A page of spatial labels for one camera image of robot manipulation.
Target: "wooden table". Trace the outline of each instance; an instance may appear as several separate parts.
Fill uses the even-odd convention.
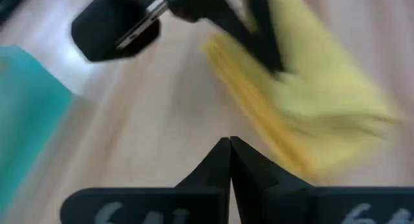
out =
[[[71,193],[91,186],[174,186],[223,136],[270,156],[201,51],[215,29],[162,16],[160,40],[137,58],[91,64],[69,34],[91,0],[27,0],[0,34],[76,94],[58,132],[10,207],[7,223],[59,223]],[[386,148],[338,172],[341,185],[414,185],[414,19],[409,0],[307,0],[407,114]],[[239,223],[232,200],[230,223]]]

